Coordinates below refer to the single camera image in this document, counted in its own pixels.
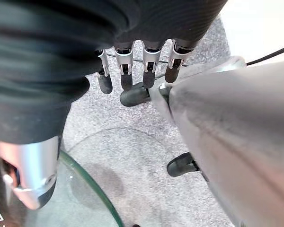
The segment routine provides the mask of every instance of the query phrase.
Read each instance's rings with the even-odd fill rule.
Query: robotic hand
[[[132,86],[133,44],[143,41],[146,88],[173,39],[172,83],[226,0],[0,1],[0,166],[30,209],[54,191],[60,138],[71,103],[98,72],[112,91],[105,49],[114,46],[124,90]]]

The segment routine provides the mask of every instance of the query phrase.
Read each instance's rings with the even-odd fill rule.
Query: silver metal surface
[[[104,75],[106,77],[109,76],[109,65],[108,65],[108,60],[107,60],[107,54],[105,50],[102,50],[102,53],[98,55],[98,57],[102,60],[102,67],[104,70]]]
[[[284,62],[188,77],[169,107],[233,223],[284,227]]]
[[[172,45],[172,49],[170,50],[170,54],[169,54],[169,68],[172,69],[173,65],[174,65],[174,61],[175,59],[180,59],[181,60],[181,64],[177,69],[180,69],[181,66],[183,65],[184,61],[189,57],[189,55],[191,54],[191,52],[189,53],[178,53],[175,50],[176,47],[176,41],[173,40],[173,45]]]
[[[39,197],[47,193],[56,182],[58,137],[32,144],[11,144],[0,141],[0,168],[3,181],[30,209],[38,209]],[[19,174],[6,172],[4,163],[14,166]]]
[[[155,80],[154,86],[148,89],[148,92],[156,109],[162,114],[162,116],[166,120],[168,120],[170,123],[173,123],[174,121],[169,109],[169,103],[167,102],[166,98],[162,96],[162,89],[166,87],[174,87],[177,84],[195,75],[201,75],[203,73],[207,74],[213,72],[229,71],[244,67],[246,67],[246,63],[244,59],[239,56],[230,57],[227,61],[218,60],[203,65],[192,65],[188,67],[182,67],[180,69],[178,79],[174,83],[167,83],[164,77],[158,78]]]
[[[144,72],[148,72],[148,63],[153,62],[153,69],[152,72],[156,72],[156,67],[158,65],[159,59],[161,54],[161,48],[157,52],[149,52],[146,50],[145,44],[143,43],[143,64],[144,64]]]
[[[132,47],[130,49],[130,52],[127,53],[127,54],[118,53],[117,50],[114,47],[115,55],[116,55],[116,59],[117,59],[117,63],[118,63],[121,75],[124,75],[122,65],[128,65],[128,74],[132,73],[132,68],[133,68],[133,46],[134,46],[134,44],[132,45]]]

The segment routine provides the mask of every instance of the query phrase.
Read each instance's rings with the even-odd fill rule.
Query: white wall
[[[232,55],[246,62],[284,47],[284,0],[229,0],[221,12]],[[265,63],[284,61],[284,54]]]

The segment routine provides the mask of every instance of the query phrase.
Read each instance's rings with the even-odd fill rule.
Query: gray carpet
[[[168,59],[170,47],[168,41],[161,60]],[[210,62],[229,54],[218,19],[187,64]],[[135,43],[134,57],[142,59],[141,42]],[[167,163],[187,152],[186,145],[177,128],[168,124],[152,103],[131,108],[120,104],[119,70],[113,57],[108,60],[114,90],[104,95],[96,76],[88,77],[90,89],[73,104],[67,119],[66,151],[106,192],[126,227],[231,226],[199,173],[168,176]],[[142,81],[142,68],[141,63],[134,63],[134,83]],[[160,64],[157,74],[164,73],[165,68],[166,64]]]

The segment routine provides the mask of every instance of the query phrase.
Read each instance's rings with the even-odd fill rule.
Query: glass table
[[[91,176],[60,152],[58,179],[51,200],[28,210],[0,177],[0,227],[123,227],[114,206]]]

